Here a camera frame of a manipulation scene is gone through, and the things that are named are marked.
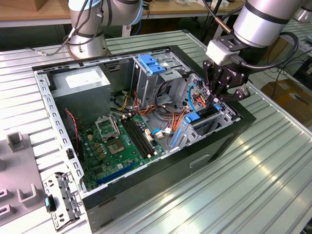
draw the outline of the blue wire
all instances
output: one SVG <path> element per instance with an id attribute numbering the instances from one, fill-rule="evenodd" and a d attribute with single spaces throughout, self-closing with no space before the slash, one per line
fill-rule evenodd
<path id="1" fill-rule="evenodd" d="M 161 129 L 159 129 L 159 128 L 155 129 L 155 130 L 152 132 L 152 135 L 154 136 L 155 133 L 156 133 L 156 132 L 159 132 L 159 131 L 161 131 Z"/>
<path id="2" fill-rule="evenodd" d="M 195 86 L 197 84 L 192 84 L 189 88 L 189 104 L 190 104 L 190 107 L 193 111 L 195 111 L 195 107 L 193 106 L 192 104 L 192 97 L 191 97 L 191 89 L 193 88 L 193 86 Z"/>
<path id="3" fill-rule="evenodd" d="M 142 21 L 142 20 L 140 20 L 140 25 L 139 25 L 139 27 L 138 27 L 136 33 L 134 34 L 134 36 L 139 32 L 139 30 L 140 30 L 140 28 L 141 28 L 141 21 Z"/>

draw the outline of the ram slot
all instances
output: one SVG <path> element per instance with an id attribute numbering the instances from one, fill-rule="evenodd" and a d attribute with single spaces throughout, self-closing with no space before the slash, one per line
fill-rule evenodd
<path id="1" fill-rule="evenodd" d="M 144 159 L 152 154 L 153 150 L 151 146 L 131 119 L 123 119 L 121 124 Z"/>

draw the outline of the white sticker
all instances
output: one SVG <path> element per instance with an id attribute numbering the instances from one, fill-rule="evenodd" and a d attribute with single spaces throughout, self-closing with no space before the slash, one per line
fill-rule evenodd
<path id="1" fill-rule="evenodd" d="M 68 86 L 76 88 L 86 84 L 92 84 L 99 81 L 102 81 L 101 77 L 96 71 L 83 72 L 75 75 L 67 76 L 66 78 Z"/>

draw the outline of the wooden desk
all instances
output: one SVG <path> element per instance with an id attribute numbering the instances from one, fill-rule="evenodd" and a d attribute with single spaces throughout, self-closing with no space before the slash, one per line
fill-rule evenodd
<path id="1" fill-rule="evenodd" d="M 217 15 L 224 15 L 226 12 L 232 11 L 244 3 L 241 0 L 236 0 L 230 3 L 227 7 L 220 7 Z M 153 1 L 150 3 L 150 17 L 151 19 L 158 18 L 179 18 L 191 16 L 206 16 L 208 10 L 205 6 L 198 3 L 190 3 L 189 5 L 178 4 L 175 0 L 170 1 Z"/>
<path id="2" fill-rule="evenodd" d="M 243 2 L 236 0 L 228 7 L 220 7 L 218 15 L 224 15 L 241 6 Z M 180 18 L 206 16 L 206 7 L 197 3 L 180 5 L 175 0 L 154 1 L 150 4 L 150 19 Z M 143 12 L 142 19 L 147 18 Z M 0 27 L 19 27 L 35 25 L 51 25 L 71 23 L 67 0 L 48 0 L 37 12 L 0 5 Z"/>

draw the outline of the motherboard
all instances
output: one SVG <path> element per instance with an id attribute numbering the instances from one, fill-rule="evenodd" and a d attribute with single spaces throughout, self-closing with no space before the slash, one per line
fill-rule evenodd
<path id="1" fill-rule="evenodd" d="M 112 123 L 79 131 L 84 155 L 80 163 L 88 191 L 165 154 L 141 116 L 124 116 Z M 112 137 L 103 138 L 110 133 Z"/>

